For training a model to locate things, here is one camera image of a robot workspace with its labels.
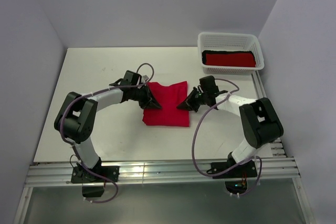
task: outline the white basket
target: white basket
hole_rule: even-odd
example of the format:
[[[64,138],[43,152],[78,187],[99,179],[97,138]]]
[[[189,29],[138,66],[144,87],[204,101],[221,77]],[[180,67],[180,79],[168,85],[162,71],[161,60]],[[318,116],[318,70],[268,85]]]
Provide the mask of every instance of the white basket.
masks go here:
[[[204,73],[250,74],[264,68],[264,58],[256,36],[251,34],[200,33],[198,35],[198,56]],[[202,62],[202,52],[213,51],[252,51],[256,60],[255,68],[207,66]]]

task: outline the gray floor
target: gray floor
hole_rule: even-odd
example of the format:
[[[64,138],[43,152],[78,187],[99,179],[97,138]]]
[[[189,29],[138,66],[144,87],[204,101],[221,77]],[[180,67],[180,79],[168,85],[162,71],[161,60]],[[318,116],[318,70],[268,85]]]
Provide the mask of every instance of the gray floor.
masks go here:
[[[224,190],[224,182],[128,185],[115,200],[90,204],[80,187],[35,188],[25,224],[304,223],[291,179],[263,180],[240,199]]]

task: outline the white wall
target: white wall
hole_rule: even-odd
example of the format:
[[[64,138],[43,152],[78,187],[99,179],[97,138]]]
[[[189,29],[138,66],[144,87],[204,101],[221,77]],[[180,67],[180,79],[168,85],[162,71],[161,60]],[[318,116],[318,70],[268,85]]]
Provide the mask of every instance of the white wall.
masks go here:
[[[262,79],[318,223],[336,222],[336,2],[278,0],[260,36]]]
[[[0,0],[0,222],[12,223],[64,48],[36,0]]]
[[[67,47],[195,46],[205,30],[259,35],[276,0],[39,0]]]

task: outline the plastic basket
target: plastic basket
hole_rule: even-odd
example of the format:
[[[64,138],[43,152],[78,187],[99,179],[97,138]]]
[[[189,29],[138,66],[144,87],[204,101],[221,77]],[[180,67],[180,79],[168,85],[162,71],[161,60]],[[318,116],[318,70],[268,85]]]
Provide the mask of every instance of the plastic basket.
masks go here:
[[[211,74],[250,74],[264,68],[264,58],[256,36],[251,34],[200,33],[197,40],[198,57],[204,73]],[[207,66],[202,62],[202,52],[213,51],[252,51],[255,68]]]

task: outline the tabletop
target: tabletop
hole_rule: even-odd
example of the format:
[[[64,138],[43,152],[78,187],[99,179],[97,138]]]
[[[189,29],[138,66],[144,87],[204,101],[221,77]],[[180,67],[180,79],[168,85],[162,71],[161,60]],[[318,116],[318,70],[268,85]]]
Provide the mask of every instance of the tabletop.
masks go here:
[[[188,82],[188,93],[206,76],[196,47],[155,48],[69,48],[51,101],[34,162],[67,162],[72,149],[54,129],[54,120],[71,92],[90,93],[104,89],[122,78],[126,70],[136,71],[144,62],[155,69],[152,81],[168,86]],[[142,75],[151,75],[144,66]],[[237,95],[256,99],[251,75],[214,75],[233,81],[240,87]],[[232,90],[217,81],[219,89]],[[191,159],[191,143],[198,121],[207,110],[190,112],[190,127],[146,126],[143,110],[137,102],[112,105],[96,115],[91,135],[103,161],[169,161]],[[197,159],[226,158],[244,138],[240,118],[226,111],[212,111],[203,121],[196,140]],[[272,157],[270,145],[260,149],[260,157]]]

